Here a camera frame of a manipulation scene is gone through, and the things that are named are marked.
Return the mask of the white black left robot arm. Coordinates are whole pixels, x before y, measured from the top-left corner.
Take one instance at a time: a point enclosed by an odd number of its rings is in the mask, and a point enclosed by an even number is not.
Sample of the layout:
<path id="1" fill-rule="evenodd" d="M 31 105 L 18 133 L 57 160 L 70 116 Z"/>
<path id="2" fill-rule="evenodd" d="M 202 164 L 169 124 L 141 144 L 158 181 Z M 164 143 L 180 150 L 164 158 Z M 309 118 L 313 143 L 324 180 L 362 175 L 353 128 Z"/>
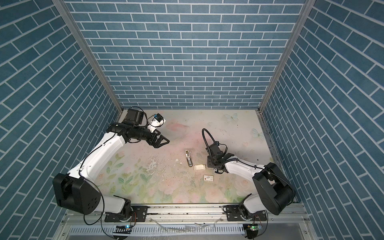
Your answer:
<path id="1" fill-rule="evenodd" d="M 126 143 L 144 141 L 155 149 L 168 144 L 170 141 L 158 131 L 165 122 L 161 114 L 155 114 L 149 121 L 141 108 L 128 109 L 123 121 L 110 124 L 102 140 L 78 165 L 68 173 L 54 177 L 57 205 L 83 215 L 97 212 L 116 215 L 120 221 L 128 220 L 133 212 L 130 200 L 104 197 L 95 180 L 110 158 Z"/>

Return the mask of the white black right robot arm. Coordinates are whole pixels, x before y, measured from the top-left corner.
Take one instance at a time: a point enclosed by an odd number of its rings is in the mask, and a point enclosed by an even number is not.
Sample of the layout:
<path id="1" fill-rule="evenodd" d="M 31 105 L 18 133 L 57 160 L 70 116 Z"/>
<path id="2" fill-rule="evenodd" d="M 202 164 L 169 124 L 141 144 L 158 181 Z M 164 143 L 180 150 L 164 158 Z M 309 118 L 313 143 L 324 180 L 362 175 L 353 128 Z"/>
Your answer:
<path id="1" fill-rule="evenodd" d="M 289 180 L 274 163 L 257 165 L 244 161 L 237 156 L 223 152 L 220 143 L 214 142 L 206 146 L 208 164 L 216 174 L 229 173 L 240 176 L 254 183 L 256 194 L 247 195 L 239 203 L 241 216 L 248 220 L 257 212 L 264 210 L 279 215 L 295 198 L 295 189 Z"/>

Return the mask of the beige stapler base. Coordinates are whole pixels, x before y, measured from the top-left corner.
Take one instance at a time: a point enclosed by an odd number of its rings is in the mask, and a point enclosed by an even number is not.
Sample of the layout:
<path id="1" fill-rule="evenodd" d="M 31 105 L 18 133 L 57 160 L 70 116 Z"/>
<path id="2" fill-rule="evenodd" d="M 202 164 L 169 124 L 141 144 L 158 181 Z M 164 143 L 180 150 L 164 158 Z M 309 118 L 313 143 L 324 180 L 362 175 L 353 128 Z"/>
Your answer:
<path id="1" fill-rule="evenodd" d="M 187 159 L 187 162 L 188 162 L 188 166 L 192 167 L 193 166 L 193 162 L 192 162 L 192 158 L 191 158 L 191 155 L 190 155 L 190 151 L 189 150 L 185 150 L 185 154 L 186 154 L 186 159 Z"/>

